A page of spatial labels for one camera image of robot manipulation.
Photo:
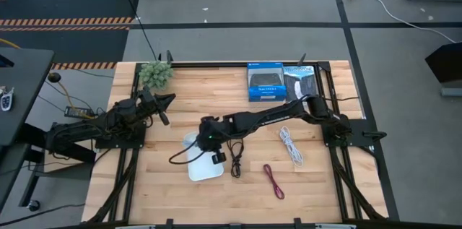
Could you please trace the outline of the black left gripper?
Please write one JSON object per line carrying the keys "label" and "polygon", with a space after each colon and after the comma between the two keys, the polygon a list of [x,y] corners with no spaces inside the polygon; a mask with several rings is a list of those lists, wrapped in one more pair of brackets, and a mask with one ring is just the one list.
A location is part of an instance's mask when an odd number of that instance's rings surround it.
{"label": "black left gripper", "polygon": [[150,88],[148,86],[144,86],[140,91],[138,91],[138,99],[140,99],[140,102],[138,103],[138,109],[146,116],[151,116],[152,114],[161,114],[161,112],[165,112],[168,109],[169,105],[174,101],[175,98],[175,93],[166,95],[153,95],[150,92]]}

